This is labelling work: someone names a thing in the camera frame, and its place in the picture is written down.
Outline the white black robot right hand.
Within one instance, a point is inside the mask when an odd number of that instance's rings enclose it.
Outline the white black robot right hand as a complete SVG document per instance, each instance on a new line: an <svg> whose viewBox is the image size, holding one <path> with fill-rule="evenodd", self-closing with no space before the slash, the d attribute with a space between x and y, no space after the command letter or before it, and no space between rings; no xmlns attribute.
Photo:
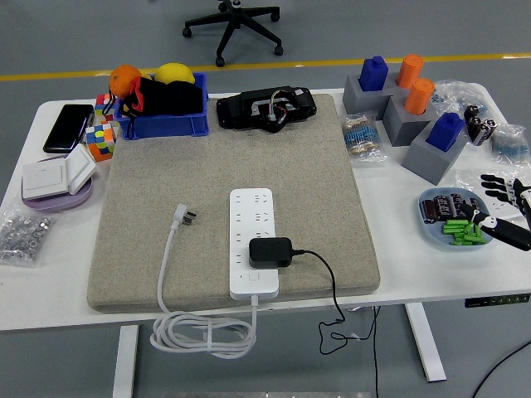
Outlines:
<svg viewBox="0 0 531 398"><path fill-rule="evenodd" d="M481 186L485 194L501 202L517 207L530 226L530 187L518 178L506 180L492 174L481 174ZM465 218L478 226L483 232L496 240L523 250L530 251L530 230L476 210L463 203L460 209Z"/></svg>

